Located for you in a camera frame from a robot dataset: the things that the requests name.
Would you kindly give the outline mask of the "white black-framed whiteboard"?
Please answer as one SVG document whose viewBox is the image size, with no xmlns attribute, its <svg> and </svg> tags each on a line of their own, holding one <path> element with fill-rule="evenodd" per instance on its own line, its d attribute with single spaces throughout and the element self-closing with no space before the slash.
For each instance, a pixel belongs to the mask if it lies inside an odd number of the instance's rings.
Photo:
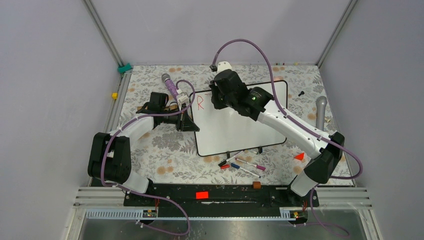
<svg viewBox="0 0 424 240">
<path fill-rule="evenodd" d="M 258 147 L 283 144 L 286 137 L 271 127 L 239 115 L 232 108 L 217 110 L 212 102 L 212 91 L 195 93 L 191 107 L 197 154 L 201 157 L 238 152 Z"/>
</svg>

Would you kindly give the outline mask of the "red marker cap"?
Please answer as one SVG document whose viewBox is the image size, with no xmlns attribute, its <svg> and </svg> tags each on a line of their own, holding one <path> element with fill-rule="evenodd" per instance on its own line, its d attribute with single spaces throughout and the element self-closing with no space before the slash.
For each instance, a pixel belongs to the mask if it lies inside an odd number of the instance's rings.
<svg viewBox="0 0 424 240">
<path fill-rule="evenodd" d="M 230 165 L 229 164 L 225 164 L 225 165 L 222 165 L 221 167 L 220 167 L 220 169 L 221 170 L 224 170 L 224 169 L 227 169 L 227 168 L 229 168 L 230 167 Z"/>
</svg>

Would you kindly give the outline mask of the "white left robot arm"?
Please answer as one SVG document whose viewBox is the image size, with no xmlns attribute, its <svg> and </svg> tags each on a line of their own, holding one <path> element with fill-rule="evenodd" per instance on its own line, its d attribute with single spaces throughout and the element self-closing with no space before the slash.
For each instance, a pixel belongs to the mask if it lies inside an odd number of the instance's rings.
<svg viewBox="0 0 424 240">
<path fill-rule="evenodd" d="M 144 206 L 152 204 L 155 192 L 149 188 L 149 179 L 132 169 L 132 145 L 161 124 L 174 125 L 179 132 L 200 130 L 188 114 L 192 101 L 187 94 L 180 94 L 175 105 L 169 106 L 168 101 L 167 94 L 152 92 L 129 122 L 107 133 L 98 132 L 93 137 L 88 175 L 108 186 L 136 192 L 136 199 Z"/>
</svg>

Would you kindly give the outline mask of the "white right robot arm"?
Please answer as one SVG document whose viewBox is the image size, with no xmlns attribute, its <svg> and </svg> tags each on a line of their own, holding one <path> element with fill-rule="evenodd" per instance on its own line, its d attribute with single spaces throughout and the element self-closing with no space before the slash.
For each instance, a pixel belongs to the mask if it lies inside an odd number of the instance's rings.
<svg viewBox="0 0 424 240">
<path fill-rule="evenodd" d="M 343 156 L 340 148 L 345 137 L 341 133 L 330 134 L 307 124 L 282 107 L 275 93 L 261 87 L 249 88 L 231 69 L 218 73 L 208 86 L 215 109 L 232 108 L 241 116 L 271 127 L 310 157 L 306 167 L 289 184 L 286 198 L 291 205 L 301 205 L 313 187 L 328 182 Z"/>
</svg>

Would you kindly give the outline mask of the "black whiteboard marker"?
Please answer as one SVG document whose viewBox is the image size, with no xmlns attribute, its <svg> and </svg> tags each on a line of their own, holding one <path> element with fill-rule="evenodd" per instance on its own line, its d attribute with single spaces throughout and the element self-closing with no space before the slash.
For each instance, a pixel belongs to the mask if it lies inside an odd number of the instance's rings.
<svg viewBox="0 0 424 240">
<path fill-rule="evenodd" d="M 239 152 L 237 152 L 237 153 L 235 153 L 234 155 L 232 155 L 232 156 L 230 156 L 229 155 L 229 151 L 227 152 L 227 159 L 225 159 L 225 160 L 223 160 L 222 162 L 220 162 L 219 164 L 218 164 L 218 166 L 219 167 L 222 167 L 222 166 L 224 166 L 224 165 L 226 165 L 227 163 L 229 163 L 232 159 L 234 159 L 236 156 L 238 156 L 239 154 L 241 154 L 241 153 L 243 153 L 244 151 L 243 150 L 241 150 L 241 151 L 239 151 Z"/>
</svg>

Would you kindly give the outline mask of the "blue whiteboard marker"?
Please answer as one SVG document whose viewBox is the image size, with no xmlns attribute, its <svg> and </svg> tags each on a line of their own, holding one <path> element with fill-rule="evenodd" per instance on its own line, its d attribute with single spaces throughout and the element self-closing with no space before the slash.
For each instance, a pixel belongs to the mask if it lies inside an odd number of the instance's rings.
<svg viewBox="0 0 424 240">
<path fill-rule="evenodd" d="M 241 167 L 241 166 L 239 166 L 239 165 L 237 165 L 235 163 L 231 163 L 230 166 L 233 167 L 233 168 L 235 168 L 235 169 L 241 170 L 241 171 L 243 171 L 245 173 L 248 173 L 248 174 L 250 174 L 250 175 L 252 175 L 252 176 L 254 176 L 256 178 L 259 178 L 259 179 L 261 178 L 260 175 L 254 173 L 254 172 L 252 172 L 250 170 L 247 170 L 247 169 L 245 169 L 245 168 L 243 168 L 243 167 Z"/>
</svg>

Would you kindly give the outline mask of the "pink whiteboard marker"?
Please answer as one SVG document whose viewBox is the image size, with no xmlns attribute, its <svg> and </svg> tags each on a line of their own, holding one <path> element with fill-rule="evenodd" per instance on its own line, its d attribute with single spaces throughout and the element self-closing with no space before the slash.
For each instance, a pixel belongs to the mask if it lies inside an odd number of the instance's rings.
<svg viewBox="0 0 424 240">
<path fill-rule="evenodd" d="M 264 166 L 258 165 L 258 164 L 256 164 L 256 163 L 251 163 L 251 162 L 248 162 L 248 161 L 242 160 L 241 158 L 236 158 L 236 160 L 237 160 L 237 161 L 239 161 L 239 162 L 241 162 L 241 163 L 244 163 L 244 164 L 247 164 L 247 165 L 253 166 L 253 167 L 255 167 L 255 168 L 257 168 L 257 169 L 259 169 L 259 170 L 261 170 L 261 171 L 265 171 L 265 170 L 266 170 L 266 168 L 265 168 Z"/>
</svg>

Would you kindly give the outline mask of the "floral table mat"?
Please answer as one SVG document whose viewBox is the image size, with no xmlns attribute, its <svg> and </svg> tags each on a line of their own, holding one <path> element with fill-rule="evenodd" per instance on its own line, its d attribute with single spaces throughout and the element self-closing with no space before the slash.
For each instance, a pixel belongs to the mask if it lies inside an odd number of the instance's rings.
<svg viewBox="0 0 424 240">
<path fill-rule="evenodd" d="M 314 65 L 285 65 L 268 69 L 265 65 L 235 65 L 234 70 L 247 84 L 264 83 L 274 76 L 288 85 L 288 109 L 308 124 L 316 123 L 316 99 L 326 92 L 319 69 Z M 138 107 L 150 98 L 151 92 L 166 93 L 161 80 L 167 73 L 173 81 L 183 80 L 180 88 L 187 93 L 208 89 L 214 73 L 207 65 L 138 65 L 123 77 L 119 89 L 118 125 L 131 120 Z M 264 185 L 287 185 L 309 161 L 294 159 L 301 149 L 289 140 L 266 146 L 261 154 L 248 150 L 239 158 L 266 168 L 265 171 L 238 161 L 243 168 L 261 176 Z M 249 185 L 257 179 L 233 167 L 221 169 L 218 164 L 225 154 L 199 156 L 195 134 L 179 132 L 174 125 L 161 124 L 138 139 L 131 148 L 132 169 L 155 183 Z"/>
</svg>

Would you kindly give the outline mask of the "purple toy microphone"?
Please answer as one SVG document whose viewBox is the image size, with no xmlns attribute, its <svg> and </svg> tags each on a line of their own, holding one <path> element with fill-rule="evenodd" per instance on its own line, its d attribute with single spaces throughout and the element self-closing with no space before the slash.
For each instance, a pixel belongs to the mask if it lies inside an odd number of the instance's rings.
<svg viewBox="0 0 424 240">
<path fill-rule="evenodd" d="M 165 84 L 168 91 L 171 93 L 172 97 L 176 100 L 179 93 L 178 93 L 176 85 L 171 80 L 170 75 L 168 73 L 162 74 L 161 80 Z"/>
</svg>

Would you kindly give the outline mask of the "yellow cube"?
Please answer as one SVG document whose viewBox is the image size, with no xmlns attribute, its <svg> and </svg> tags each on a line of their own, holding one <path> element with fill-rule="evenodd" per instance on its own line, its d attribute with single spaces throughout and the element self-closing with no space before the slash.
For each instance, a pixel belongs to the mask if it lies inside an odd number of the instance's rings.
<svg viewBox="0 0 424 240">
<path fill-rule="evenodd" d="M 111 97 L 112 97 L 114 100 L 117 100 L 117 99 L 118 99 L 118 93 L 117 93 L 117 92 L 112 93 Z"/>
</svg>

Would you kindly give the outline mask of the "teal corner clip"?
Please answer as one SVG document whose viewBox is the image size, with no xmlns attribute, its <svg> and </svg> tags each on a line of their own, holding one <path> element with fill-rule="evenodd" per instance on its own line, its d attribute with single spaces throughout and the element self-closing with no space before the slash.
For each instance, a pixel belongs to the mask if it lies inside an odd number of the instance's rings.
<svg viewBox="0 0 424 240">
<path fill-rule="evenodd" d="M 127 71 L 129 71 L 129 70 L 131 70 L 131 69 L 132 69 L 131 64 L 130 64 L 130 63 L 127 63 L 127 64 L 125 64 L 125 65 L 123 65 L 123 66 L 118 67 L 118 68 L 117 68 L 117 71 L 118 71 L 120 74 L 124 74 L 125 72 L 127 72 Z"/>
</svg>

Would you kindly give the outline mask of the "small brown block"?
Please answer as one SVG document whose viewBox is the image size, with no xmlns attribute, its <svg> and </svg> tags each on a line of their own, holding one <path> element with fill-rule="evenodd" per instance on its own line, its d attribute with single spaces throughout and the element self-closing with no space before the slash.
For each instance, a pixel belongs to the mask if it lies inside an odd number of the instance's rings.
<svg viewBox="0 0 424 240">
<path fill-rule="evenodd" d="M 252 188 L 255 190 L 261 189 L 262 185 L 260 181 L 253 181 L 252 182 Z"/>
</svg>

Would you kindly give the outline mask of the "grey toy microphone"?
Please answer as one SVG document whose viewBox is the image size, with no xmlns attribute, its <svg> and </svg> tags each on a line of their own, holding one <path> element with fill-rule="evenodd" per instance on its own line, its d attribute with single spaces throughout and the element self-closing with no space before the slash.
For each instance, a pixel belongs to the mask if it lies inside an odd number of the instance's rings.
<svg viewBox="0 0 424 240">
<path fill-rule="evenodd" d="M 319 96 L 316 101 L 316 128 L 323 131 L 325 125 L 325 112 L 328 100 L 325 96 Z"/>
</svg>

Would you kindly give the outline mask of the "red triangular block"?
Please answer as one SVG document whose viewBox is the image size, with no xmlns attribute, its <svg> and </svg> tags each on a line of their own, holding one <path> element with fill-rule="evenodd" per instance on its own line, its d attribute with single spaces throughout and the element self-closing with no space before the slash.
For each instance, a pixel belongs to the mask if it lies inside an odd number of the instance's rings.
<svg viewBox="0 0 424 240">
<path fill-rule="evenodd" d="M 294 159 L 299 160 L 299 161 L 303 161 L 304 158 L 305 158 L 305 153 L 304 152 L 302 152 L 302 153 L 294 156 Z"/>
</svg>

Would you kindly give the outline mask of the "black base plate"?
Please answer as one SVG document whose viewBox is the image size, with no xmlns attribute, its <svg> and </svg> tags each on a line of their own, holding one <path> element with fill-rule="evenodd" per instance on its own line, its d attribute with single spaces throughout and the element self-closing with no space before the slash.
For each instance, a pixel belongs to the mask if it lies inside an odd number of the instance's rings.
<svg viewBox="0 0 424 240">
<path fill-rule="evenodd" d="M 196 192 L 208 191 L 208 199 L 196 199 Z M 219 208 L 294 208 L 318 207 L 320 205 L 316 192 L 306 196 L 298 196 L 285 185 L 262 185 L 261 189 L 253 189 L 250 185 L 216 185 L 216 184 L 165 184 L 151 183 L 144 196 L 134 193 L 126 194 L 125 207 L 152 207 L 178 209 L 167 200 L 173 200 L 183 210 L 200 209 L 208 206 Z"/>
</svg>

